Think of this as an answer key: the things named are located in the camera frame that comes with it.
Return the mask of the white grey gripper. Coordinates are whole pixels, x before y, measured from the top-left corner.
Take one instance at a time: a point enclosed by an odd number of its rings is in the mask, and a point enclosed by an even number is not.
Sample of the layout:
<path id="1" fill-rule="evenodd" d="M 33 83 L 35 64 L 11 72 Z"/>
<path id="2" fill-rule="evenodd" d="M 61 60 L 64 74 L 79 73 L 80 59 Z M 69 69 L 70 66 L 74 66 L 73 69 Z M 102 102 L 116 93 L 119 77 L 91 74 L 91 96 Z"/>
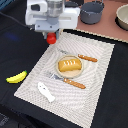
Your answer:
<path id="1" fill-rule="evenodd" d="M 27 0 L 25 23 L 44 37 L 53 32 L 59 37 L 61 29 L 75 29 L 79 7 L 66 7 L 65 0 Z"/>

